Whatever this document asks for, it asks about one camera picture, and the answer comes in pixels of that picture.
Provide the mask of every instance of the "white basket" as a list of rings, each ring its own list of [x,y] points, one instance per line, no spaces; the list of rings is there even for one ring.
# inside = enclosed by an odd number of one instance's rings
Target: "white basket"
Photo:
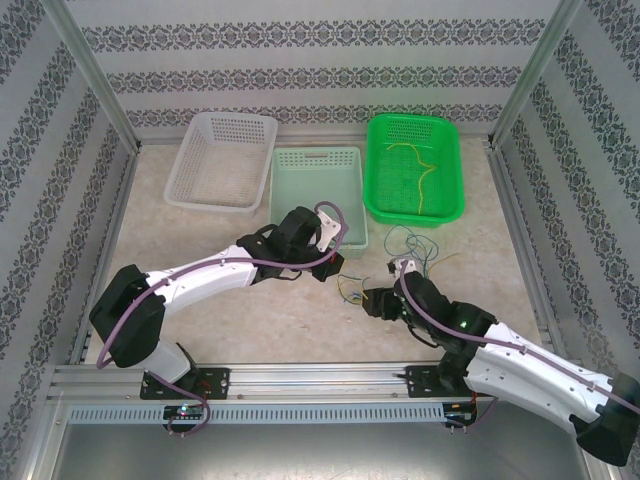
[[[164,189],[171,205],[253,214],[264,191],[278,122],[243,113],[199,113]]]

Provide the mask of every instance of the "robotic arm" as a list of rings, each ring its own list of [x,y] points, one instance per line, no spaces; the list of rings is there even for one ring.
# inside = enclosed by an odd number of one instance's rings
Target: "robotic arm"
[[[410,260],[389,271],[393,288],[365,290],[363,307],[383,320],[402,320],[444,348],[434,388],[462,388],[529,410],[576,436],[587,452],[623,466],[640,426],[640,384],[567,362],[527,341],[493,315],[449,302]]]
[[[322,202],[320,205],[332,204]],[[325,253],[331,240],[336,248],[346,232],[340,222],[322,210],[304,207],[291,211],[279,226],[267,225],[245,235],[235,245],[195,263],[168,270],[142,273],[135,265],[122,268],[89,314],[105,347],[118,367],[142,367],[187,392],[198,391],[202,380],[191,357],[178,344],[160,338],[165,317],[195,302],[231,288],[254,285],[266,279],[295,280],[309,270],[321,282],[339,273],[344,259]],[[298,271],[282,277],[285,268]]]
[[[340,220],[319,210],[322,205],[335,209]],[[164,318],[231,288],[266,279],[295,280],[302,270],[324,282],[342,267],[344,259],[336,249],[346,230],[340,210],[321,202],[315,212],[298,207],[280,225],[267,225],[195,263],[148,273],[135,265],[124,267],[89,315],[105,342],[98,368],[110,361],[121,368],[142,367],[179,392],[177,398],[199,400],[210,414],[203,374],[180,345],[160,338]],[[335,247],[327,252],[332,240]],[[285,269],[298,276],[283,277]],[[397,279],[394,287],[365,290],[363,307],[371,316],[402,320],[411,331],[428,333],[445,349],[437,378],[423,382],[428,388],[507,400],[575,435],[595,457],[626,464],[640,426],[636,380],[623,373],[610,379],[573,365],[521,338],[481,308],[449,302],[410,260],[391,262],[389,271]]]

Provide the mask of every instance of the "damask wall pattern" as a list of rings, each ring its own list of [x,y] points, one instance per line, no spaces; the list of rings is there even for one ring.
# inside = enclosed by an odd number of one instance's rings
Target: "damask wall pattern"
[[[37,1],[0,1],[0,479],[66,363],[129,155]]]
[[[432,112],[488,134],[557,0],[457,3],[68,5],[137,133],[153,140],[182,136],[200,111],[271,114],[304,134]]]
[[[567,353],[640,378],[636,8],[584,2],[500,147]]]

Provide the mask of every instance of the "mint green basket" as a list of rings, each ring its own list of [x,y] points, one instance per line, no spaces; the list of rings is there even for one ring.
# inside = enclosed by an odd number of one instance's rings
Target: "mint green basket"
[[[369,244],[362,203],[362,163],[356,147],[276,148],[271,162],[270,223],[279,224],[297,206],[313,207],[322,200],[335,203],[349,230],[339,251],[360,257]],[[328,208],[327,214],[336,218]]]

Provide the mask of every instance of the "metal base plate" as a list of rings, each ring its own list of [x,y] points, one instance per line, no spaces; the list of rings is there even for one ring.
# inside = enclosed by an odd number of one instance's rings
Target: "metal base plate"
[[[201,390],[195,393],[207,400],[226,400],[231,370],[228,368],[201,368],[200,371],[202,372],[202,380],[198,381],[196,386],[199,386]],[[140,398],[142,400],[193,400],[165,387],[148,373],[142,377]]]
[[[410,365],[405,367],[403,378],[407,380],[409,398],[470,397],[471,390],[461,386],[447,390],[440,383],[436,365]]]

